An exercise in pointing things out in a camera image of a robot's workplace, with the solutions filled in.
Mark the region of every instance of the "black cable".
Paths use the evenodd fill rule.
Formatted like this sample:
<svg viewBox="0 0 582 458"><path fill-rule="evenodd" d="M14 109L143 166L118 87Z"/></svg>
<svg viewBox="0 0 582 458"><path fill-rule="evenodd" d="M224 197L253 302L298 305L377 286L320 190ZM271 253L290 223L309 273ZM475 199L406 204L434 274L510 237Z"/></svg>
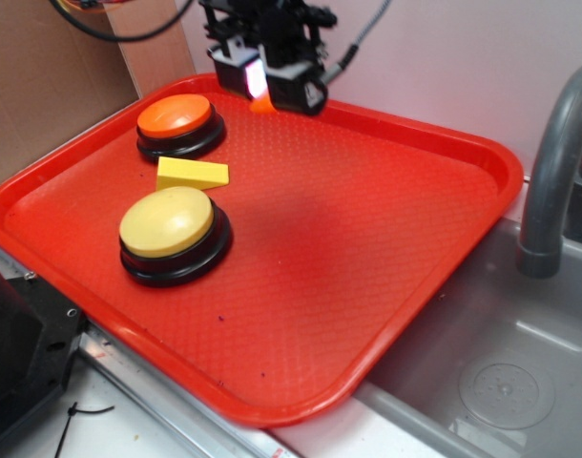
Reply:
<svg viewBox="0 0 582 458"><path fill-rule="evenodd" d="M115 406L110 406L107 408L103 408L101 410L80 410L77 408L78 403L74 403L71 408L68 410L69 418L66 421L66 425L64 426L64 431L62 432L62 437L60 437L60 442L58 443L58 448L55 451L54 458L60 458L60 454L62 453L62 447L64 447L64 441L66 440L66 433L69 431L69 425L71 424L71 419L74 417L76 413L88 413L92 415L99 415L101 413L110 412L115 408Z"/></svg>
<svg viewBox="0 0 582 458"><path fill-rule="evenodd" d="M139 35L117 36L115 34L105 33L103 31L95 31L94 29L83 24L81 21L77 20L72 14L66 11L62 5L60 5L59 0L50 0L50 3L55 8L55 10L58 11L58 13L73 26L85 32L86 34L93 36L94 38L113 43L132 43L136 41L148 40L149 38L153 38L154 36L159 35L163 31L167 31L181 18L181 16L189 9L193 2L194 0L187 0L183 7L177 12L177 14L152 31L147 31Z"/></svg>

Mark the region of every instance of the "gray faucet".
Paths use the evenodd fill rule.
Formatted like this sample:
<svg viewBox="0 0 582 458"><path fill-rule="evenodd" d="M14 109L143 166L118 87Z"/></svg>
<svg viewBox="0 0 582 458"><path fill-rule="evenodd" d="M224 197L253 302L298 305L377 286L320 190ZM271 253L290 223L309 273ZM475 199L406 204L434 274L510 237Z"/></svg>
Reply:
<svg viewBox="0 0 582 458"><path fill-rule="evenodd" d="M556 274L563 229L582 242L582 67L556 101L532 169L516 251L520 272Z"/></svg>

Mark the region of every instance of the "yellow foam block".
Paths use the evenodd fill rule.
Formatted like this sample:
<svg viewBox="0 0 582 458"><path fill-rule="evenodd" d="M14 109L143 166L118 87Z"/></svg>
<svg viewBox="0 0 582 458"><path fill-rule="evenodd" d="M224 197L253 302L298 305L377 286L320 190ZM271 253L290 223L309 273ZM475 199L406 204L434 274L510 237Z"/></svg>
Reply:
<svg viewBox="0 0 582 458"><path fill-rule="evenodd" d="M210 189L230 182L227 164L201 160L160 157L157 164L157 190L174 186Z"/></svg>

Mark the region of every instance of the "black machine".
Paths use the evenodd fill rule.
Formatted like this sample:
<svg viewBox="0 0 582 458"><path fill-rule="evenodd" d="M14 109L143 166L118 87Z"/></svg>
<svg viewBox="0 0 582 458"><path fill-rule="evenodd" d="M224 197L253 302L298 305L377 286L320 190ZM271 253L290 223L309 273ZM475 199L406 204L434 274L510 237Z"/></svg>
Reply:
<svg viewBox="0 0 582 458"><path fill-rule="evenodd" d="M62 394L84 322L46 281L0 274L0 441Z"/></svg>

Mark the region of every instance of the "stainless steel sink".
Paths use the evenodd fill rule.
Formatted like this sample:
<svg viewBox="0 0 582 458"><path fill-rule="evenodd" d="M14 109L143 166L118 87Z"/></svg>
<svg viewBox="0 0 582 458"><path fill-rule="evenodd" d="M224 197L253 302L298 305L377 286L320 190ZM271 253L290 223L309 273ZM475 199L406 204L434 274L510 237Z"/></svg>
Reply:
<svg viewBox="0 0 582 458"><path fill-rule="evenodd" d="M529 279L518 231L495 226L357 394L419 419L449 456L582 456L582 244L565 241L553 278Z"/></svg>

